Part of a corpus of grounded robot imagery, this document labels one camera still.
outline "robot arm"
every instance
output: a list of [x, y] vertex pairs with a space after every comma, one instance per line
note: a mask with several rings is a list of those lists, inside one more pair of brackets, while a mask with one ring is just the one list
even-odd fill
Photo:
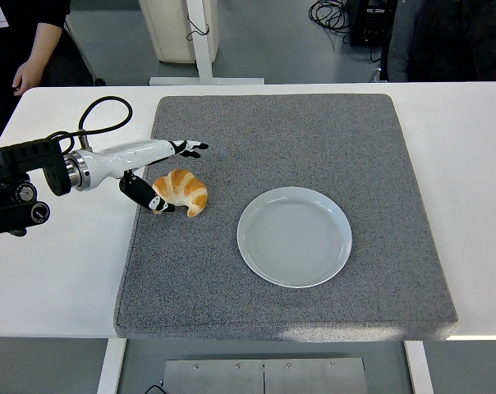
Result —
[[[99, 103], [115, 100], [124, 103], [128, 116], [115, 126], [95, 131], [84, 130], [84, 120]], [[55, 195], [65, 195], [72, 187], [91, 190], [108, 176], [121, 179], [120, 189], [130, 199], [147, 209], [173, 211], [145, 181], [133, 174], [143, 166], [163, 161], [174, 154], [199, 158], [195, 149], [207, 149], [198, 141], [141, 140], [118, 145], [94, 153], [87, 135], [101, 134], [124, 126], [131, 119], [131, 105], [123, 98], [102, 97], [88, 106], [80, 118], [78, 131], [58, 131], [45, 139], [33, 140], [0, 148], [0, 233], [23, 236], [25, 227], [42, 224], [49, 217], [46, 203], [36, 200], [36, 188], [28, 171], [42, 168], [49, 188]], [[81, 149], [72, 151], [73, 137], [80, 139]], [[60, 140], [69, 139], [69, 148], [62, 151]]]
[[77, 190], [91, 190], [109, 176], [120, 179], [125, 172], [158, 163], [174, 154], [199, 158], [195, 149], [207, 148], [207, 144], [198, 141], [140, 140], [98, 153], [77, 150], [65, 159], [71, 185]]

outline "white table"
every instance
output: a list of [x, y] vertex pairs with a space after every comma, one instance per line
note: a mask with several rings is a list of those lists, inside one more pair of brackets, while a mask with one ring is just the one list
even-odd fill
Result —
[[[454, 337], [496, 338], [496, 83], [32, 89], [0, 146], [75, 131], [87, 106], [104, 95], [128, 100], [134, 116], [118, 131], [90, 137], [95, 151], [148, 138], [163, 96], [307, 93], [392, 97], [457, 308]], [[104, 103], [85, 128], [125, 115], [120, 103]], [[191, 130], [181, 139], [191, 139]], [[30, 175], [51, 217], [25, 237], [0, 235], [0, 336], [115, 337], [113, 308], [135, 204], [114, 179], [56, 197], [41, 170]]]

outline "croissant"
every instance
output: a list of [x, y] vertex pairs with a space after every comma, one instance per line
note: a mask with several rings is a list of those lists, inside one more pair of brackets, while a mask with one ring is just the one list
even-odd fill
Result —
[[157, 178], [153, 188], [168, 204], [188, 207], [190, 218], [202, 212], [208, 202], [206, 186], [188, 170], [173, 170], [166, 176]]

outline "floor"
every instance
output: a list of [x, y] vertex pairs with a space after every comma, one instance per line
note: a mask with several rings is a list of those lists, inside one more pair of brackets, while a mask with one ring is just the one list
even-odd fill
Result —
[[[219, 0], [214, 76], [271, 84], [368, 82], [378, 48], [351, 47], [308, 18], [314, 0]], [[69, 26], [90, 69], [108, 85], [147, 85], [151, 76], [198, 76], [194, 65], [155, 57], [136, 0], [73, 0]], [[103, 339], [0, 338], [0, 393], [96, 392]], [[436, 394], [496, 394], [496, 341], [426, 342]], [[362, 357], [369, 393], [410, 393], [402, 343], [129, 341], [119, 393], [163, 378], [165, 360]]]
[[[308, 17], [313, 1], [218, 0], [216, 77], [272, 84], [368, 82], [380, 48], [352, 47]], [[198, 76], [193, 64], [161, 63], [138, 2], [74, 1], [68, 25], [92, 72], [108, 85], [151, 76]]]

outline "white plate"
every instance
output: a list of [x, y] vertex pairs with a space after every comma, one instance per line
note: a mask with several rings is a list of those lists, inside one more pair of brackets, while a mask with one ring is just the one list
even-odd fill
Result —
[[350, 224], [331, 199], [302, 187], [283, 187], [254, 199], [241, 215], [237, 244], [263, 279], [310, 287], [335, 276], [352, 247]]

